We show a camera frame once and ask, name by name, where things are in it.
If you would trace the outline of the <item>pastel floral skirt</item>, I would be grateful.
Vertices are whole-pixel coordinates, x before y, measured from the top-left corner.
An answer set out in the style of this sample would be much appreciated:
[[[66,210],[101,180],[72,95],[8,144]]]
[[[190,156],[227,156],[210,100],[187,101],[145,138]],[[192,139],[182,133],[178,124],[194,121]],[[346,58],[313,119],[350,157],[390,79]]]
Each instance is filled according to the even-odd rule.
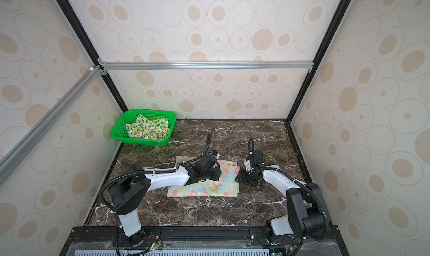
[[[237,162],[219,160],[221,176],[219,181],[206,180],[188,186],[171,186],[167,196],[174,197],[237,197],[239,184],[235,179],[240,166]]]

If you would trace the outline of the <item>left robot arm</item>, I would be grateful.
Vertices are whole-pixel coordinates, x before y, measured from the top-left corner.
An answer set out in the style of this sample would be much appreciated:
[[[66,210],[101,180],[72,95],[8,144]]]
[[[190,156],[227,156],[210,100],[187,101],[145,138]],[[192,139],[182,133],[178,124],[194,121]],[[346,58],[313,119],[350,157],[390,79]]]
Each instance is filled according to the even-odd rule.
[[[206,180],[219,181],[218,158],[218,152],[210,150],[170,169],[143,169],[139,164],[133,164],[124,174],[102,186],[99,200],[114,212],[116,223],[125,236],[132,237],[142,229],[138,207],[147,192]]]

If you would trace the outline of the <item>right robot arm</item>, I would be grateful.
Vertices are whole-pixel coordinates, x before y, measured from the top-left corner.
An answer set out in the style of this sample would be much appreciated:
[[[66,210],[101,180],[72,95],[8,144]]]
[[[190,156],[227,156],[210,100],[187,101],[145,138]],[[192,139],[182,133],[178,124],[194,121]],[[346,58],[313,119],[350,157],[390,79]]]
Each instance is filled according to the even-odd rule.
[[[265,181],[287,200],[287,214],[269,223],[274,236],[310,237],[316,241],[329,237],[332,220],[317,184],[293,178],[281,167],[266,161],[260,150],[248,152],[244,165],[235,179],[237,183],[256,187],[260,181]]]

